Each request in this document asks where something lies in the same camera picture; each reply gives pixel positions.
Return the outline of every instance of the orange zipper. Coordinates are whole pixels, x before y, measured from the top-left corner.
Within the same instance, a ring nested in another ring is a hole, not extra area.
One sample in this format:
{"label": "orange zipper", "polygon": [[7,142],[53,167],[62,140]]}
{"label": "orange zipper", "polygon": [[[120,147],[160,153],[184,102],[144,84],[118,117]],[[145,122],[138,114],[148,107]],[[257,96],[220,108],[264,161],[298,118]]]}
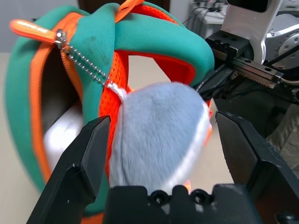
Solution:
{"label": "orange zipper", "polygon": [[[77,22],[81,17],[82,16],[75,18],[74,21],[64,29],[64,31],[67,33],[67,42],[70,42],[71,38],[75,34],[76,28],[77,28]],[[62,58],[62,62],[64,64],[65,71],[66,71],[68,77],[70,78],[71,83],[75,87],[75,89],[79,95],[80,101],[82,102],[83,88],[82,88],[82,82],[80,80],[79,74],[76,69],[76,65],[68,57],[68,55],[62,50],[61,50],[61,58]]]}
{"label": "orange zipper", "polygon": [[[52,33],[56,33],[58,29],[67,28],[69,24],[77,23],[78,19],[81,17],[78,13],[70,13],[63,20],[61,20],[51,31]],[[30,65],[30,107],[31,107],[31,129],[32,129],[32,142],[33,142],[33,150],[37,157],[37,161],[39,163],[41,173],[43,175],[44,180],[47,182],[51,176],[51,170],[48,165],[48,159],[46,156],[46,152],[44,150],[43,145],[43,128],[42,128],[42,107],[41,107],[41,90],[42,90],[42,77],[43,70],[48,59],[48,56],[52,49],[55,47],[54,42],[48,38],[45,41],[45,38],[40,35],[35,38],[36,40],[43,41],[34,58],[31,61]]]}
{"label": "orange zipper", "polygon": [[[55,47],[56,32],[62,29],[67,32],[67,42],[69,42],[76,32],[77,22],[82,17],[78,13],[68,14],[62,21],[60,21],[52,30],[45,30],[33,23],[27,21],[15,20],[10,23],[10,28],[16,34],[41,41],[36,55],[30,64],[30,109],[31,109],[31,128],[33,136],[33,150],[37,157],[44,180],[47,182],[51,176],[51,171],[48,165],[47,156],[43,145],[43,128],[42,128],[42,108],[41,108],[41,84],[43,77],[43,70],[47,58],[51,50]],[[68,56],[61,50],[61,57],[64,68],[68,77],[73,83],[80,100],[82,100],[83,90],[82,83],[79,79],[75,64],[68,58]],[[101,224],[104,213],[99,213],[92,217],[85,217],[81,224]]]}

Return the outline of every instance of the orange trim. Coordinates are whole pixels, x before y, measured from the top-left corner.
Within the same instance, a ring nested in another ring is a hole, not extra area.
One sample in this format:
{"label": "orange trim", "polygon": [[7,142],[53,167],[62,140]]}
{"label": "orange trim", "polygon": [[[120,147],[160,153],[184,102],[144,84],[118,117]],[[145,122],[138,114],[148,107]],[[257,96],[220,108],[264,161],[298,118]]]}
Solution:
{"label": "orange trim", "polygon": [[55,32],[42,28],[26,20],[12,20],[9,27],[17,35],[28,37],[30,39],[47,43],[54,43],[56,39]]}
{"label": "orange trim", "polygon": [[180,59],[151,53],[134,51],[125,52],[130,55],[139,55],[153,58],[172,82],[180,82],[189,85],[195,77],[194,67],[191,64]]}
{"label": "orange trim", "polygon": [[100,213],[95,216],[83,218],[81,224],[102,224],[103,219],[104,219],[104,213]]}
{"label": "orange trim", "polygon": [[[124,51],[115,51],[113,63],[109,72],[109,77],[112,82],[118,87],[127,89],[128,87],[128,54]],[[100,99],[99,117],[109,115],[110,130],[107,146],[107,156],[105,172],[109,179],[109,160],[111,157],[112,142],[115,132],[115,127],[118,118],[118,111],[121,106],[119,97],[109,88],[104,88]]]}
{"label": "orange trim", "polygon": [[[53,29],[56,32],[59,28],[65,28],[69,22],[72,22],[80,15],[77,13],[68,14]],[[33,151],[39,163],[41,173],[45,182],[51,175],[47,156],[43,145],[43,128],[42,128],[42,107],[41,107],[41,90],[43,70],[47,58],[55,45],[42,42],[36,51],[30,64],[30,107],[31,107],[31,128]]]}
{"label": "orange trim", "polygon": [[[211,107],[212,107],[212,101],[209,100],[209,101],[206,102],[206,104],[207,104],[207,106],[209,107],[209,117],[210,117],[210,119],[211,119],[212,114],[213,114],[213,111],[211,110]],[[206,135],[206,140],[205,140],[204,145],[207,145],[207,143],[209,142],[209,140],[210,140],[210,138],[211,138],[211,136],[212,136],[212,133],[213,133],[213,128],[212,128],[212,125],[210,124],[208,133],[207,133],[207,135]]]}
{"label": "orange trim", "polygon": [[115,22],[118,23],[126,15],[128,15],[131,10],[144,2],[144,0],[126,0],[119,8],[119,11],[116,13]]}
{"label": "orange trim", "polygon": [[[71,41],[71,38],[74,36],[76,29],[77,29],[77,23],[79,19],[83,17],[82,15],[78,15],[77,18],[75,18],[71,24],[68,25],[68,27],[64,30],[67,33],[67,42]],[[62,62],[64,64],[65,71],[68,75],[68,77],[71,80],[71,83],[75,87],[77,94],[79,95],[80,101],[82,102],[83,98],[83,87],[82,82],[80,80],[79,74],[76,69],[75,63],[67,56],[66,53],[61,51],[61,58]]]}
{"label": "orange trim", "polygon": [[151,7],[151,6],[138,5],[132,9],[131,13],[155,17],[155,18],[158,18],[161,20],[166,20],[166,21],[169,21],[169,22],[172,22],[172,23],[178,25],[178,23],[173,18],[171,18],[169,15],[167,15],[166,13],[160,11],[159,9]]}

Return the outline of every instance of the screw hole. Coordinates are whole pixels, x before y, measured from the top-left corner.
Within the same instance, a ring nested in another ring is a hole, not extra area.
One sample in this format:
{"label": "screw hole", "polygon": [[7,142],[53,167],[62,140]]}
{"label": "screw hole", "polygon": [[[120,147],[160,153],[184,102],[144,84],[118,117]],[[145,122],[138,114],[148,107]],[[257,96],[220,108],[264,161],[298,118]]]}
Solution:
{"label": "screw hole", "polygon": [[169,196],[164,191],[157,190],[151,194],[152,202],[156,205],[165,205],[169,202]]}
{"label": "screw hole", "polygon": [[190,197],[196,204],[203,205],[211,203],[210,195],[204,190],[195,190],[190,194]]}

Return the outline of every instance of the orange zipper tape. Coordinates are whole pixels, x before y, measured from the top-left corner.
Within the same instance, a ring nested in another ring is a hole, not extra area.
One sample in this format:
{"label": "orange zipper tape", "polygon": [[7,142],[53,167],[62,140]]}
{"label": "orange zipper tape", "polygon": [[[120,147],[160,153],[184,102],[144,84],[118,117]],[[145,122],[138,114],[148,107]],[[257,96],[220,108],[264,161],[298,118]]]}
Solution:
{"label": "orange zipper tape", "polygon": [[116,13],[115,22],[118,23],[126,15],[128,15],[135,6],[142,4],[145,0],[126,0],[121,4],[118,12]]}
{"label": "orange zipper tape", "polygon": [[[52,30],[56,33],[58,29],[64,29],[75,18],[80,17],[78,13],[70,13],[63,20],[61,20]],[[49,44],[48,41],[42,42],[30,66],[30,103],[31,103],[31,129],[33,150],[39,162],[39,166],[47,182],[51,176],[47,155],[43,145],[43,128],[42,128],[42,106],[41,106],[41,91],[42,91],[42,77],[43,70],[48,59],[48,56],[55,44]]]}
{"label": "orange zipper tape", "polygon": [[56,33],[26,20],[12,20],[10,29],[19,36],[28,37],[41,42],[54,43]]}

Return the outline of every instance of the orange mesh fabric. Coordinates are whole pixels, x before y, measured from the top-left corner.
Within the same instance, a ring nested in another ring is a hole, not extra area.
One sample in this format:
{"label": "orange mesh fabric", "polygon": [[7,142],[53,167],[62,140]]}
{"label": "orange mesh fabric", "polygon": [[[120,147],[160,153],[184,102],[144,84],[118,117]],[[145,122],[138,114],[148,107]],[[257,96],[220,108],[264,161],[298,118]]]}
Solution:
{"label": "orange mesh fabric", "polygon": [[[127,89],[128,86],[128,54],[125,52],[114,52],[113,64],[109,73],[110,80],[118,85],[120,88]],[[117,122],[118,110],[121,101],[118,96],[108,88],[104,88],[101,102],[99,116],[109,115],[111,119],[110,132],[108,139],[108,149],[106,157],[105,171],[109,178],[109,160],[111,156],[111,146],[113,142],[115,126]]]}
{"label": "orange mesh fabric", "polygon": [[166,20],[172,23],[175,23],[178,25],[178,23],[172,19],[169,15],[166,13],[160,11],[159,9],[153,8],[151,6],[143,6],[143,5],[138,5],[135,6],[132,11],[132,13],[137,13],[137,14],[142,14],[142,15],[148,15],[152,16],[158,19]]}

